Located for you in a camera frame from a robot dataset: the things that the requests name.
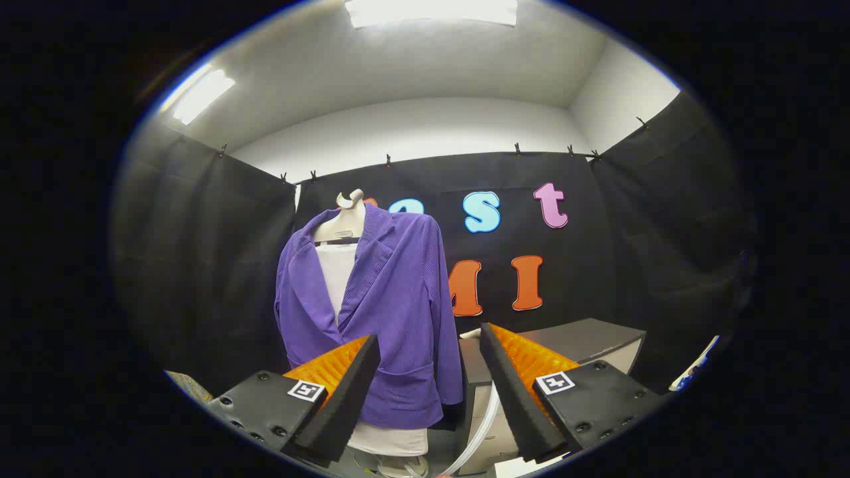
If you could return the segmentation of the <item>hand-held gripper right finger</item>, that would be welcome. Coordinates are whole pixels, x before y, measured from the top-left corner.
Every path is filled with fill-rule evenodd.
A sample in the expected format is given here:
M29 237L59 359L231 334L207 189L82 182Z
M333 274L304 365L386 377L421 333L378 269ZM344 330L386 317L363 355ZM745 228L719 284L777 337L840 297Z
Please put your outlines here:
M603 447L665 402L606 360L580 365L492 323L481 326L479 349L525 461Z

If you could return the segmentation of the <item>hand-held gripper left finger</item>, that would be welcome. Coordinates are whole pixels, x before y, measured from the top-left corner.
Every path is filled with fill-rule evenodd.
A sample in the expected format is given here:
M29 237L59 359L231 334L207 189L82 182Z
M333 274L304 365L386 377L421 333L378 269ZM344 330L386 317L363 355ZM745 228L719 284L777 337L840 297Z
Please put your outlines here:
M327 467L343 456L380 360L370 334L283 374L255 372L207 411L273 453Z

